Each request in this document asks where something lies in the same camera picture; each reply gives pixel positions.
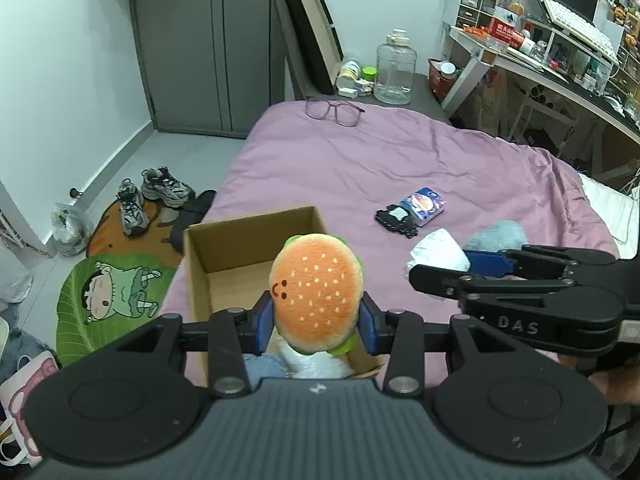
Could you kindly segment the person's right hand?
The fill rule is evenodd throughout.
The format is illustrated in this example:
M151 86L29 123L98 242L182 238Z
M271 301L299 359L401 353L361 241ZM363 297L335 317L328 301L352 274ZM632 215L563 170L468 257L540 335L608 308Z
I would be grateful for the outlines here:
M578 370L578 359L557 354L556 360L569 370L587 378L605 397L608 404L634 405L640 403L640 370L638 365L624 366L615 370L598 370L587 374Z

